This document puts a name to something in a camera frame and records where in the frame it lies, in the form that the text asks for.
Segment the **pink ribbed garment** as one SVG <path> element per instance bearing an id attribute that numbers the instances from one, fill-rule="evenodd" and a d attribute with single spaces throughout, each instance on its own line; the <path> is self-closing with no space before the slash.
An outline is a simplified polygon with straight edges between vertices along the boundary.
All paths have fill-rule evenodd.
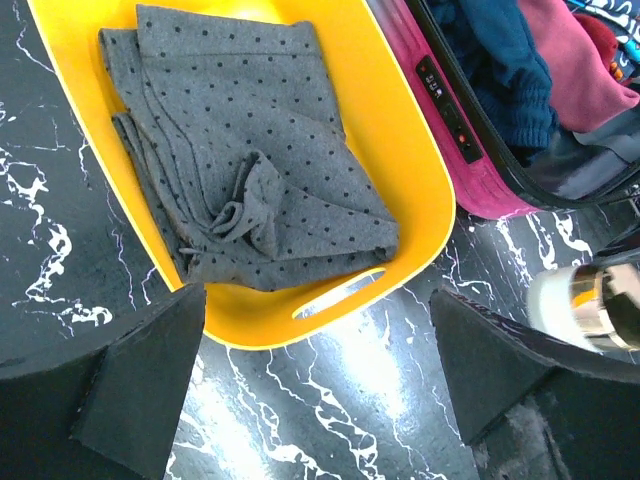
<path id="1" fill-rule="evenodd" d="M 565 129 L 590 132 L 638 105 L 639 94 L 614 80 L 564 2 L 520 1 L 518 6 L 549 68 L 550 104 Z"/>

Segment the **grey polka dot cloth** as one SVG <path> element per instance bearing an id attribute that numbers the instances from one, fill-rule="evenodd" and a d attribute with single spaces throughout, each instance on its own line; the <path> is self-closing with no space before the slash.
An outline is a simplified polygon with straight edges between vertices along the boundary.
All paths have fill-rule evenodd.
<path id="1" fill-rule="evenodd" d="M 314 26 L 150 5 L 102 29 L 114 128 L 185 283 L 272 292 L 391 260 Z"/>

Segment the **gold lidded cosmetic jar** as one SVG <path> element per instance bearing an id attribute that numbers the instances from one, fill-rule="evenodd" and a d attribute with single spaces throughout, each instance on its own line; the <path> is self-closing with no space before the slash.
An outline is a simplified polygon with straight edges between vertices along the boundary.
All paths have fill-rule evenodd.
<path id="1" fill-rule="evenodd" d="M 593 352 L 639 349 L 639 270 L 592 264 L 538 275 L 527 292 L 532 328 Z"/>

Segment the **colourful patterned cloth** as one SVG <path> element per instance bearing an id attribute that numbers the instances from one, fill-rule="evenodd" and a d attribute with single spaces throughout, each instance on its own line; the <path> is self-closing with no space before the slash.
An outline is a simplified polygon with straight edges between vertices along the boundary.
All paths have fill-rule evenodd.
<path id="1" fill-rule="evenodd" d="M 618 46 L 610 61 L 612 74 L 621 83 L 639 83 L 639 2 L 618 0 L 566 1 L 573 13 L 602 22 Z"/>

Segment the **orange plastic basket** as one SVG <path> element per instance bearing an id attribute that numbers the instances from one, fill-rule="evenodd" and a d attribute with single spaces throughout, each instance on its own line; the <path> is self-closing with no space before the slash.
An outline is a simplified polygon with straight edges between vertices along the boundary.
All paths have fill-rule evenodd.
<path id="1" fill-rule="evenodd" d="M 110 118 L 120 107 L 100 64 L 102 27 L 131 28 L 131 1 L 33 1 L 49 59 L 86 139 L 128 220 L 171 290 L 182 283 Z M 347 143 L 400 227 L 395 258 L 366 271 L 369 284 L 345 298 L 355 276 L 261 293 L 206 288 L 205 333 L 221 344 L 265 350 L 300 341 L 355 314 L 418 275 L 444 249 L 456 212 L 434 137 L 371 9 L 363 1 L 180 1 L 180 10 L 262 22 L 314 25 Z"/>

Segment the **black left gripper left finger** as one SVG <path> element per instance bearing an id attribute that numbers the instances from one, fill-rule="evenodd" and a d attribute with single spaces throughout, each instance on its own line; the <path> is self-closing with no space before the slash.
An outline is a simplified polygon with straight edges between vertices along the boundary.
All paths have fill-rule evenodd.
<path id="1" fill-rule="evenodd" d="M 206 293 L 183 287 L 105 326 L 1 360 L 4 479 L 161 479 Z"/>

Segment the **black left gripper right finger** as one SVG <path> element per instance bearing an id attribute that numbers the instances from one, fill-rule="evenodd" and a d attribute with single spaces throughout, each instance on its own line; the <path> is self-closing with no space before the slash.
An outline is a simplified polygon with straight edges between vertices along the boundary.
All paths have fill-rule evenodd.
<path id="1" fill-rule="evenodd" d="M 480 478 L 638 478 L 638 366 L 446 288 L 429 304 L 461 440 Z"/>

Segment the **teal and pink kids suitcase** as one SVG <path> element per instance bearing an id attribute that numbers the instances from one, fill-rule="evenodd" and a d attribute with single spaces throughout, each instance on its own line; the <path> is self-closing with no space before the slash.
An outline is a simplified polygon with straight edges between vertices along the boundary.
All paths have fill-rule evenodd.
<path id="1" fill-rule="evenodd" d="M 457 203 L 487 220 L 636 200 L 639 163 L 559 136 L 533 167 L 499 136 L 423 1 L 372 11 L 431 129 Z"/>

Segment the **red garment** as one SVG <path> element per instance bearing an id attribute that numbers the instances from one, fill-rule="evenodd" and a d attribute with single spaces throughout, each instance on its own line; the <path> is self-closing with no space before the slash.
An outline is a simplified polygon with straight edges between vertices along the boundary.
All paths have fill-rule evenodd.
<path id="1" fill-rule="evenodd" d="M 603 65 L 609 69 L 618 49 L 614 32 L 593 16 L 582 13 L 574 13 L 573 16 L 592 40 Z"/>

